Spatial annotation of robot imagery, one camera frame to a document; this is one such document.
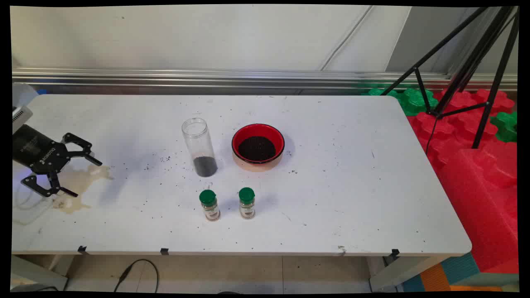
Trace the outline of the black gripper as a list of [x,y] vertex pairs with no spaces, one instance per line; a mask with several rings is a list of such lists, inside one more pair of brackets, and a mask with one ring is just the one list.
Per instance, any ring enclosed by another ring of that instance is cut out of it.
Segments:
[[[68,151],[66,144],[75,144],[81,147],[81,150]],[[102,166],[102,162],[92,153],[92,144],[72,133],[64,134],[61,143],[57,143],[29,125],[23,125],[12,136],[13,160],[35,173],[21,179],[21,184],[43,197],[60,192],[78,197],[77,193],[60,185],[58,172],[63,170],[71,158],[85,158],[96,166]],[[36,174],[46,174],[51,187],[45,189],[38,185]]]

